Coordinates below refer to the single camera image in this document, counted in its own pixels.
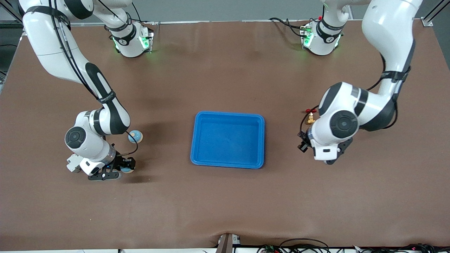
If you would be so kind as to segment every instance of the metal bar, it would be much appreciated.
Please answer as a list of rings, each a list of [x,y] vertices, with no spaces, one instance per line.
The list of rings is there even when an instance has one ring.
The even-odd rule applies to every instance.
[[[18,22],[22,23],[22,16],[20,13],[18,13],[14,8],[7,2],[6,0],[0,0],[0,5],[3,6],[3,8],[9,12]]]
[[[428,13],[425,17],[421,17],[422,24],[425,27],[432,27],[432,20],[435,18],[447,5],[450,3],[450,0],[441,0],[438,5],[436,5],[430,13]]]

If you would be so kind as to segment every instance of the brown tabletop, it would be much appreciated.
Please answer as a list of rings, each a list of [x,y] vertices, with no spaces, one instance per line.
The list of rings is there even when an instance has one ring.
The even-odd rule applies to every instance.
[[[73,28],[144,139],[136,171],[92,182],[66,168],[64,134],[100,105],[59,80],[23,38],[0,99],[0,250],[189,248],[220,234],[243,244],[309,237],[331,246],[450,244],[450,72],[431,28],[414,22],[412,71],[389,130],[360,131],[333,166],[297,149],[302,111],[332,84],[370,87],[382,70],[361,22],[319,57],[280,24],[161,25],[154,52],[116,53],[102,27]],[[266,121],[260,170],[195,166],[202,110]],[[119,152],[126,136],[108,136]]]

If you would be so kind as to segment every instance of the floor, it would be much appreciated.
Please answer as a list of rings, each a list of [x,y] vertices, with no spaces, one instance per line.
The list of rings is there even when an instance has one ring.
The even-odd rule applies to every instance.
[[[425,16],[440,0],[424,0],[417,18]],[[139,10],[141,20],[148,21],[229,21],[248,19],[268,19],[271,17],[290,19],[309,19],[321,13],[321,3],[318,0],[134,0]],[[367,9],[366,5],[352,6],[354,19],[362,19]],[[134,18],[137,17],[132,6],[126,8]],[[0,90],[1,84],[12,62],[15,46],[22,34],[21,26],[11,26],[8,21],[11,16],[0,7]],[[83,20],[84,23],[98,23],[96,17]],[[436,37],[442,53],[450,66],[450,7],[444,9],[434,20]]]

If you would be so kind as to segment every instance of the blue plastic tray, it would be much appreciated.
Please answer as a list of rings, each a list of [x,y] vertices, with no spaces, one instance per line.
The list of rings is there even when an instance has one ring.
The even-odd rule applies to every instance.
[[[264,163],[264,118],[257,114],[199,112],[191,161],[197,165],[259,169]]]

